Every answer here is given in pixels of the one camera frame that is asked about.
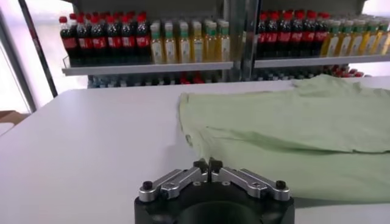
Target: metal shelf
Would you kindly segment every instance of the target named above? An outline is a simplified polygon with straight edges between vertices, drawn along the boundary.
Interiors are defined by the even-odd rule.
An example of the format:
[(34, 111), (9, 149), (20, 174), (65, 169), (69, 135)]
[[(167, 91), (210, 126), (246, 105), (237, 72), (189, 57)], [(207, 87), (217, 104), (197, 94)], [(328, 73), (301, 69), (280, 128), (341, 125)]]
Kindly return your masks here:
[(380, 61), (390, 61), (390, 55), (256, 60), (255, 68), (341, 65), (341, 64), (349, 64), (349, 63), (368, 63), (368, 62), (380, 62)]

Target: bottle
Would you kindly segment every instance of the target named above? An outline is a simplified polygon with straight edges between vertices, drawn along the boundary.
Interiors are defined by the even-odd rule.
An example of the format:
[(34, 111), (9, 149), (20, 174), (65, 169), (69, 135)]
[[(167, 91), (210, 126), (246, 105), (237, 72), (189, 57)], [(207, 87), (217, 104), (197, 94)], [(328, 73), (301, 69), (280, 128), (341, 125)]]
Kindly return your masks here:
[(215, 61), (216, 60), (216, 28), (217, 24), (211, 22), (208, 29), (208, 38), (207, 38), (207, 60)]
[(303, 36), (300, 42), (300, 56), (309, 57), (312, 54), (313, 40), (316, 31), (315, 25), (316, 13), (307, 11), (307, 18), (303, 21)]
[(168, 64), (177, 63), (176, 42), (173, 37), (172, 22), (165, 23), (165, 59)]
[(221, 22), (221, 48), (220, 59), (221, 61), (230, 61), (230, 37), (229, 37), (229, 22)]
[(91, 38), (91, 29), (84, 24), (83, 16), (77, 17), (77, 39), (80, 45), (81, 56), (83, 62), (91, 63), (91, 57), (94, 55), (93, 43)]
[(155, 64), (164, 63), (163, 42), (160, 36), (160, 23), (151, 25), (152, 32), (152, 57)]
[(283, 19), (280, 20), (278, 25), (278, 38), (277, 38), (277, 56), (288, 57), (289, 50), (288, 45), (291, 38), (291, 18), (293, 14), (285, 12)]
[(108, 44), (103, 25), (99, 22), (99, 17), (92, 17), (91, 37), (95, 51), (96, 62), (105, 63), (107, 59)]
[(132, 63), (136, 61), (137, 52), (135, 45), (135, 36), (137, 34), (137, 28), (132, 26), (128, 16), (122, 17), (122, 45), (123, 45), (123, 56), (126, 62)]
[(328, 37), (325, 39), (324, 44), (321, 48), (322, 57), (334, 57), (336, 52), (336, 46), (339, 41), (339, 27), (341, 22), (331, 20), (329, 21), (330, 32)]
[(142, 63), (149, 63), (151, 61), (151, 36), (149, 28), (146, 24), (146, 17), (144, 14), (139, 14), (137, 17), (138, 27), (136, 29), (136, 45), (138, 48), (138, 58)]
[(368, 22), (366, 32), (363, 33), (363, 40), (359, 47), (359, 55), (369, 55), (374, 45), (375, 39), (377, 38), (379, 20), (372, 19)]
[(180, 22), (179, 60), (181, 63), (190, 62), (190, 39), (188, 39), (188, 24)]
[(328, 36), (328, 19), (329, 14), (326, 12), (319, 13), (315, 26), (316, 26), (316, 33), (314, 34), (314, 40), (313, 40), (313, 46), (311, 48), (312, 50), (312, 56), (320, 56), (321, 54), (321, 47), (324, 43), (324, 40)]
[(347, 55), (356, 56), (359, 52), (361, 41), (363, 40), (363, 29), (366, 22), (365, 20), (355, 20), (353, 22), (353, 32), (351, 35), (351, 41), (347, 49)]
[(276, 41), (278, 38), (279, 15), (277, 12), (272, 12), (270, 19), (266, 22), (266, 41), (264, 44), (264, 57), (276, 56)]
[(198, 21), (193, 21), (193, 40), (191, 47), (192, 61), (195, 63), (203, 62), (204, 40), (202, 38), (202, 24)]
[(108, 46), (111, 52), (111, 60), (114, 63), (122, 62), (122, 38), (121, 30), (115, 24), (114, 17), (107, 17)]
[(339, 43), (336, 46), (335, 56), (345, 57), (347, 56), (347, 51), (349, 44), (351, 42), (351, 33), (352, 33), (352, 20), (344, 21), (344, 24), (339, 34)]
[(377, 38), (372, 46), (370, 54), (382, 54), (383, 48), (389, 38), (388, 34), (389, 21), (383, 20), (380, 22)]
[(300, 42), (303, 35), (303, 12), (296, 12), (295, 19), (291, 22), (291, 40), (289, 44), (289, 51), (292, 57), (300, 56)]

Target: green cloth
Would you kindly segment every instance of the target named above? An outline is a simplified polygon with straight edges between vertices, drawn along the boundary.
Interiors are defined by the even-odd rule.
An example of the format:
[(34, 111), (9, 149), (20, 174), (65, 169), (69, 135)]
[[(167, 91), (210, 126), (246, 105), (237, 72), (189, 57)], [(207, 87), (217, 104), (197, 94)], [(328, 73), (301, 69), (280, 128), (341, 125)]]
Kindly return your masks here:
[(390, 201), (390, 91), (327, 75), (293, 84), (280, 92), (182, 94), (187, 141), (205, 159), (285, 180), (295, 197)]

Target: red bottle cap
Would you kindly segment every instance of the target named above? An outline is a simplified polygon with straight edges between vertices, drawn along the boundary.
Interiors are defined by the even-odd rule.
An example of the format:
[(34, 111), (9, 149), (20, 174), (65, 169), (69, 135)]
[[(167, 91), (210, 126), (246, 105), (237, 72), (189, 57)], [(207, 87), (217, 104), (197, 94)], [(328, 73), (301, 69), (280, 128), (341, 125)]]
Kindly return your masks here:
[(67, 23), (68, 22), (68, 19), (66, 19), (65, 16), (61, 16), (60, 19), (59, 19), (60, 23)]

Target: table surface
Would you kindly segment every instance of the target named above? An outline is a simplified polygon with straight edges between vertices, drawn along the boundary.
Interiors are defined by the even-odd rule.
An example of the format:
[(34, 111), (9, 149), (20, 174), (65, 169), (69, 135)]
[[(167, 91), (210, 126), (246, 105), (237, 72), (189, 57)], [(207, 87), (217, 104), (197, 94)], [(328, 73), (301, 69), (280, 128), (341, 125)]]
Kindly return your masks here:
[[(360, 80), (390, 88), (390, 77)], [(291, 81), (67, 91), (0, 137), (1, 224), (129, 224), (145, 180), (197, 159), (181, 93), (292, 89)], [(387, 223), (390, 204), (297, 209), (296, 223)]]

